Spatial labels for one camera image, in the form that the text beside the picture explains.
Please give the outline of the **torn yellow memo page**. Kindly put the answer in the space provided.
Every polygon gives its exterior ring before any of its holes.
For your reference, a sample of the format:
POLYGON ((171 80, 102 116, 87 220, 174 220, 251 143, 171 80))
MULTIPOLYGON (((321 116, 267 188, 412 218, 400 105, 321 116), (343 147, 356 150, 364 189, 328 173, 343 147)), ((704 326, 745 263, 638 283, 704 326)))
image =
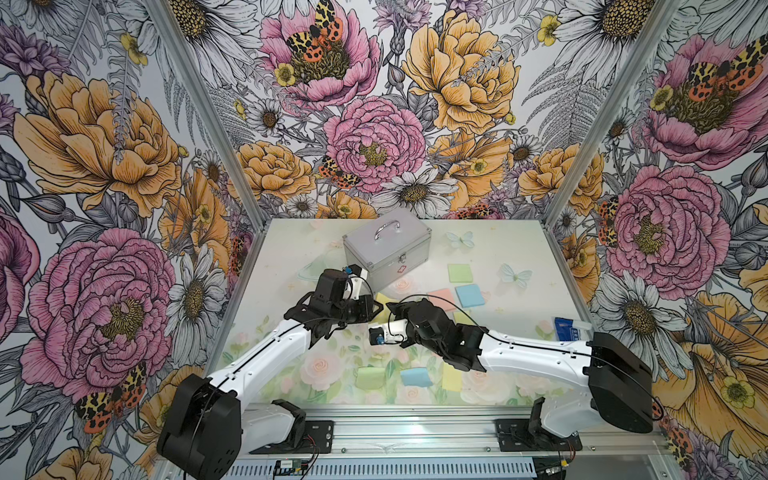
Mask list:
POLYGON ((460 393, 463 385, 462 372, 449 364, 444 364, 441 385, 445 391, 460 393))

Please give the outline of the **blue memo pad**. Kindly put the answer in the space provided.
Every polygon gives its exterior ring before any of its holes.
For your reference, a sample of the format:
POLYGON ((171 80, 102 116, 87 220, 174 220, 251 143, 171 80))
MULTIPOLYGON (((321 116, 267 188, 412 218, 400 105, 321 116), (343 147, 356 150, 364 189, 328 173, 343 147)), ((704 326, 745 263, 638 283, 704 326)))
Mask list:
POLYGON ((483 292, 477 284, 459 285, 455 288, 455 292, 463 308, 483 306, 486 303, 483 292))

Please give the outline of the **torn blue memo page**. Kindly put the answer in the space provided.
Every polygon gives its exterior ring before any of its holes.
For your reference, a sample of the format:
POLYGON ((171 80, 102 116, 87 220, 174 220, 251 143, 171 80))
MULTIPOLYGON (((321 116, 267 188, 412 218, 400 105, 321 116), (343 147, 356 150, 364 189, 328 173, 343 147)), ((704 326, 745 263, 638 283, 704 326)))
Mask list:
POLYGON ((433 385, 429 372, 424 367, 402 370, 400 378, 402 384, 408 387, 427 388, 433 385))

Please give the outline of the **green memo pad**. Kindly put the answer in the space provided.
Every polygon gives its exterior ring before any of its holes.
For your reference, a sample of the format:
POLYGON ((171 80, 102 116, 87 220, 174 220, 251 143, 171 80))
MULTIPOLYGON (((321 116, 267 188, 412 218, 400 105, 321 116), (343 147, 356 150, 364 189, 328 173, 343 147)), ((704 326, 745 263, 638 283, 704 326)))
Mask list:
POLYGON ((449 264, 448 277, 451 283, 471 284, 474 281, 471 266, 469 264, 449 264))

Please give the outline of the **torn green memo page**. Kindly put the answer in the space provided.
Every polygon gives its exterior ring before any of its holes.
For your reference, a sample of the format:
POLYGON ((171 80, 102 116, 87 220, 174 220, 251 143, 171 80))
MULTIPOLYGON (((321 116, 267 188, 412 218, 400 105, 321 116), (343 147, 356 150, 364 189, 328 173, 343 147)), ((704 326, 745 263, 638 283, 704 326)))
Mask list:
POLYGON ((381 389, 386 384, 386 369, 382 367, 360 367, 356 370, 355 386, 360 390, 381 389))

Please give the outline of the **pink and yellow memo pad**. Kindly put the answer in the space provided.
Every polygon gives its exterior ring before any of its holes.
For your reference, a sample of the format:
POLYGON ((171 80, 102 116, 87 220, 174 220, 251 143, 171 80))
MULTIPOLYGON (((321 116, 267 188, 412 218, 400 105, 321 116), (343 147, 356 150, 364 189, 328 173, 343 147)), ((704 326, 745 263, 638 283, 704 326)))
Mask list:
POLYGON ((449 288, 429 292, 426 299, 445 312, 452 312, 457 309, 453 292, 449 288))

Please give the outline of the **pale yellow memo pad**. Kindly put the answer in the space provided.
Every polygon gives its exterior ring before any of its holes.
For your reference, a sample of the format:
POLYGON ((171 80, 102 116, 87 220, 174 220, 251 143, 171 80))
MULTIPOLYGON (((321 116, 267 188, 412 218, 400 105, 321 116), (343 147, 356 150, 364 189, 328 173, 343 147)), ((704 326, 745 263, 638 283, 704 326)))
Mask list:
POLYGON ((389 304, 395 305, 398 303, 398 300, 392 299, 379 292, 375 297, 375 301, 381 305, 381 309, 372 320, 372 324, 386 324, 388 321, 396 319, 396 315, 389 309, 389 304))

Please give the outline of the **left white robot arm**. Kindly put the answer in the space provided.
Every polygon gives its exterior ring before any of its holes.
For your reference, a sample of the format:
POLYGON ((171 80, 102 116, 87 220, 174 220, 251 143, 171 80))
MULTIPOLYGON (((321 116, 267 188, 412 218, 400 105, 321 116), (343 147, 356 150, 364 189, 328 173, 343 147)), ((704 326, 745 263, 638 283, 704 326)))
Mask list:
POLYGON ((383 309, 359 265, 326 269, 282 321, 240 358, 177 387, 157 440, 157 452, 194 479, 220 479, 242 453, 296 451, 311 446, 306 414, 274 400, 254 399, 289 363, 351 324, 369 323, 383 309))

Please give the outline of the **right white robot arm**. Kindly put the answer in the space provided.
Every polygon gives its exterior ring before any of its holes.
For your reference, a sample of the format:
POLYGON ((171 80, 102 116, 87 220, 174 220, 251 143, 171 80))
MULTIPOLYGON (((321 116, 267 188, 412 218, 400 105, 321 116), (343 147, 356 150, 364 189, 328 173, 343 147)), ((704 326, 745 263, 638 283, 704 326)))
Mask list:
POLYGON ((651 368, 615 337, 544 341, 457 323, 429 300, 390 302, 386 321, 369 330, 372 345, 426 348, 462 372, 512 372, 565 383, 568 394, 536 401, 530 425, 564 438, 606 423, 647 434, 658 403, 651 368))

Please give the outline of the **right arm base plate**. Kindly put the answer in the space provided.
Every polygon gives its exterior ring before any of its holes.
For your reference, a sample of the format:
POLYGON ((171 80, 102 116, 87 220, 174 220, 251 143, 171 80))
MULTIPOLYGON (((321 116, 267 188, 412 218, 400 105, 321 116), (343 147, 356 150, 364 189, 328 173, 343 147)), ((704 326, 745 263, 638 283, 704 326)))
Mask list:
POLYGON ((566 437, 554 435, 542 426, 541 413, 545 403, 538 398, 527 419, 497 419, 495 433, 502 452, 578 452, 583 449, 577 433, 566 437))

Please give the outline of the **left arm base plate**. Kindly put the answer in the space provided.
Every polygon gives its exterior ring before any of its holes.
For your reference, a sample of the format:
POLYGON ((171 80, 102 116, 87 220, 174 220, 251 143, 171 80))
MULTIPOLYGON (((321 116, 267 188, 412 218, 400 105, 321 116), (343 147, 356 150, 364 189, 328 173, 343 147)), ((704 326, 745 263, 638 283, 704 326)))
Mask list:
POLYGON ((307 412, 286 400, 258 404, 242 416, 242 451, 251 455, 329 454, 335 422, 308 420, 307 412))

